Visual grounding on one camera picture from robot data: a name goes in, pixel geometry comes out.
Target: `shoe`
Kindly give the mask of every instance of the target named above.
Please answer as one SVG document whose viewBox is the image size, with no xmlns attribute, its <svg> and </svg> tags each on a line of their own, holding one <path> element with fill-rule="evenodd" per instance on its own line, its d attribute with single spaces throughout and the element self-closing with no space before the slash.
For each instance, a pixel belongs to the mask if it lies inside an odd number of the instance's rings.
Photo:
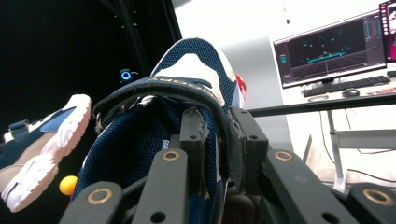
<svg viewBox="0 0 396 224">
<path fill-rule="evenodd" d="M 58 163 L 85 133 L 91 98 L 73 95 L 66 106 L 40 121 L 9 126 L 0 154 L 0 192 L 11 212 L 19 212 L 47 188 Z"/>
<path fill-rule="evenodd" d="M 242 107 L 236 74 L 224 53 L 202 38 L 181 39 L 165 52 L 152 77 L 179 77 L 192 82 L 205 80 L 226 114 L 230 106 Z"/>
<path fill-rule="evenodd" d="M 176 42 L 150 77 L 121 87 L 93 107 L 99 136 L 78 174 L 72 201 L 96 182 L 125 189 L 148 175 L 155 154 L 167 149 L 171 135 L 180 134 L 183 112 L 197 106 L 208 129 L 206 189 L 190 196 L 189 222 L 219 223 L 227 181 L 219 169 L 219 151 L 227 151 L 226 114 L 231 106 L 241 107 L 240 94 L 221 50 L 201 38 Z"/>
</svg>

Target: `monitor stand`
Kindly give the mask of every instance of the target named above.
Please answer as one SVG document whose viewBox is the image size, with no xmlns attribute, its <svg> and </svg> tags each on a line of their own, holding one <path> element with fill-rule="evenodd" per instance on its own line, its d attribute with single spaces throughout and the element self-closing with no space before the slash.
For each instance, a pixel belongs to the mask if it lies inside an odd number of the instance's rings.
<svg viewBox="0 0 396 224">
<path fill-rule="evenodd" d="M 388 63 L 387 70 L 387 77 L 396 77 L 396 63 Z"/>
<path fill-rule="evenodd" d="M 311 84 L 311 89 L 316 89 L 316 88 L 321 88 L 324 86 L 329 86 L 329 85 L 334 85 L 338 84 L 340 82 L 340 78 L 334 79 L 334 78 L 327 78 L 324 80 L 321 80 L 319 82 L 315 82 Z"/>
</svg>

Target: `computer monitor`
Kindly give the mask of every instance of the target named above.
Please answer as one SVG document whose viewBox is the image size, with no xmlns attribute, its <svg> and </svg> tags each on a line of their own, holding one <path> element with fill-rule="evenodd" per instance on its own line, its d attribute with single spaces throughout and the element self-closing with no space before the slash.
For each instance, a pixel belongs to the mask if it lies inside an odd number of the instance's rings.
<svg viewBox="0 0 396 224">
<path fill-rule="evenodd" d="M 379 10 L 273 42 L 283 89 L 385 68 Z"/>
<path fill-rule="evenodd" d="M 387 63 L 396 63 L 396 1 L 379 4 Z"/>
</svg>

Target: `keyboard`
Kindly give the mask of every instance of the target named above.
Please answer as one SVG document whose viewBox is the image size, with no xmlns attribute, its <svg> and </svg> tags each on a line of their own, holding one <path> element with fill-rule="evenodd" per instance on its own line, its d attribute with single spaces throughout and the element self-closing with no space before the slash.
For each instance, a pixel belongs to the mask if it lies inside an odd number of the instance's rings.
<svg viewBox="0 0 396 224">
<path fill-rule="evenodd" d="M 303 91 L 304 97 L 321 95 L 328 92 L 336 92 L 336 91 L 344 91 L 346 89 L 357 89 L 361 87 L 374 86 L 378 84 L 386 84 L 389 83 L 390 79 L 385 76 L 377 76 L 377 77 L 367 77 L 359 80 L 341 82 L 337 84 L 332 84 L 328 86 L 322 86 L 319 88 L 315 88 L 312 90 Z"/>
</svg>

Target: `black bracket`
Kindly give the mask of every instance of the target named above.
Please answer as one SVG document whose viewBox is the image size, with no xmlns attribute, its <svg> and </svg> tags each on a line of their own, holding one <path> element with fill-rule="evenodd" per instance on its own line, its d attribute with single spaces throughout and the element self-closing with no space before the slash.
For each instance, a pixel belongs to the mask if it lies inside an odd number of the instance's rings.
<svg viewBox="0 0 396 224">
<path fill-rule="evenodd" d="M 194 111 L 183 114 L 180 135 L 156 154 L 147 177 L 126 189 L 108 182 L 85 188 L 60 223 L 188 223 L 188 197 L 204 186 L 205 128 Z M 241 195 L 261 195 L 265 223 L 396 223 L 393 191 L 371 183 L 353 185 L 348 195 L 328 188 L 295 153 L 271 149 L 246 110 L 231 108 L 228 121 L 230 178 Z"/>
</svg>

